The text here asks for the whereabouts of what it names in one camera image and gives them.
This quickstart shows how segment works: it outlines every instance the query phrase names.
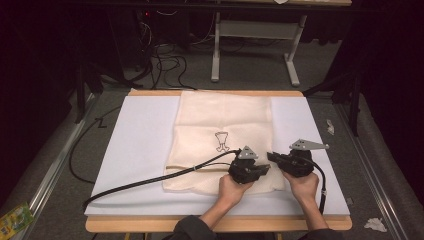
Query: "white metal frame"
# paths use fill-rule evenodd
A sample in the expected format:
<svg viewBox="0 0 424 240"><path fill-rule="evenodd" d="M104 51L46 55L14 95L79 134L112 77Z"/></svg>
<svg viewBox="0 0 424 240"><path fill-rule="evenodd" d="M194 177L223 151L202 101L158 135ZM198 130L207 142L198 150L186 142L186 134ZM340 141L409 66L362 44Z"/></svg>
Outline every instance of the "white metal frame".
<svg viewBox="0 0 424 240"><path fill-rule="evenodd" d="M212 82L219 81L220 50L219 41L221 36L227 37L254 37L266 39L289 39L292 45L289 53L284 53L284 61L289 72L292 86L300 85L296 69L293 64L294 54L299 45L303 28L305 27L306 15L302 15L298 23L272 23L253 21L229 21L222 20L221 14L215 16L215 49L212 60Z"/></svg>

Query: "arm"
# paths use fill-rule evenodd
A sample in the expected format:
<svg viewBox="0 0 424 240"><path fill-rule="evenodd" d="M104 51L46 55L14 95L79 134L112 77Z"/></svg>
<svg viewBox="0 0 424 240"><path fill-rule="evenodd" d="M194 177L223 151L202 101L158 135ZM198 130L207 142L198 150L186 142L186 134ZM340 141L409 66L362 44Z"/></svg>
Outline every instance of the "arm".
<svg viewBox="0 0 424 240"><path fill-rule="evenodd" d="M230 175L225 175L219 180L219 195L212 205L199 218L188 216L180 220L174 229L174 234L168 240L215 239L212 229L218 222L240 202L244 192L253 185L252 183L237 184Z"/></svg>
<svg viewBox="0 0 424 240"><path fill-rule="evenodd" d="M318 176L311 173L305 177L295 178L286 172L283 172L283 175L289 180L293 195L305 214L308 229L312 231L328 228L315 202L319 182Z"/></svg>
<svg viewBox="0 0 424 240"><path fill-rule="evenodd" d="M329 229L315 202L319 182L318 176L311 173L305 177L295 178L286 172L283 172L283 175L289 180L293 195L305 214L309 233L302 239L342 240L341 233Z"/></svg>
<svg viewBox="0 0 424 240"><path fill-rule="evenodd" d="M206 211L200 219L213 229L222 217L240 202L244 192L253 185L253 182L238 184L230 175L225 175L219 180L219 195L215 204Z"/></svg>

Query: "towel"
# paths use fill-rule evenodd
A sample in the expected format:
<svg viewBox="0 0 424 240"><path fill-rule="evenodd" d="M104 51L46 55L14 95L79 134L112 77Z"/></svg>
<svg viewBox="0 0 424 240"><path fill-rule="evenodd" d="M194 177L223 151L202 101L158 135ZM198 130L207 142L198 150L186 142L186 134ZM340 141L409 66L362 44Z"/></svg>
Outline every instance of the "towel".
<svg viewBox="0 0 424 240"><path fill-rule="evenodd" d="M256 165L271 164L247 193L283 190L284 180L275 163L267 160L272 151L272 113L269 97L250 97L202 91L183 91L174 124L173 144L164 174L192 168L230 150L250 147L257 155ZM230 164L235 154L212 163ZM168 191L189 190L217 194L219 178L228 173L228 165L204 167L163 181Z"/></svg>

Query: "black curtain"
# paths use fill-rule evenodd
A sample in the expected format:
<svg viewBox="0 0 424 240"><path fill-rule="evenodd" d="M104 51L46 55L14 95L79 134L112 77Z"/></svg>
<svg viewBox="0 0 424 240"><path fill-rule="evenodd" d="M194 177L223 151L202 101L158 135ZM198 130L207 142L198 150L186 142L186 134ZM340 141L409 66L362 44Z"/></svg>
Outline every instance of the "black curtain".
<svg viewBox="0 0 424 240"><path fill-rule="evenodd" d="M326 80L358 70L355 66L361 64L355 61L360 54L365 56L362 60L367 64L359 71L361 92L394 159L424 204L420 189L424 169L420 139L424 136L424 4L420 0L374 0L364 2L363 7L371 4L382 14L355 20Z"/></svg>
<svg viewBox="0 0 424 240"><path fill-rule="evenodd" d="M76 63L53 9L48 1L0 5L0 206L71 109Z"/></svg>

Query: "handheld controller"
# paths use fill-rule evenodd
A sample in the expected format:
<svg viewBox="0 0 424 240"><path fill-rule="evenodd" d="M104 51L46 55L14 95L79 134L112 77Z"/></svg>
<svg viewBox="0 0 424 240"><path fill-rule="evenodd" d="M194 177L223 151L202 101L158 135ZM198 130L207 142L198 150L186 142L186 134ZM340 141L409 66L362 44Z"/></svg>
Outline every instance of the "handheld controller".
<svg viewBox="0 0 424 240"><path fill-rule="evenodd" d="M245 146L243 150L236 155L235 159L231 162L228 173L233 180L238 184L254 182L260 176L268 173L269 164L255 166L255 160L258 156L248 147Z"/></svg>
<svg viewBox="0 0 424 240"><path fill-rule="evenodd" d="M292 149L289 155L273 152L267 153L267 157L271 162L277 163L278 167L284 172L294 177L308 176L314 170L310 150Z"/></svg>

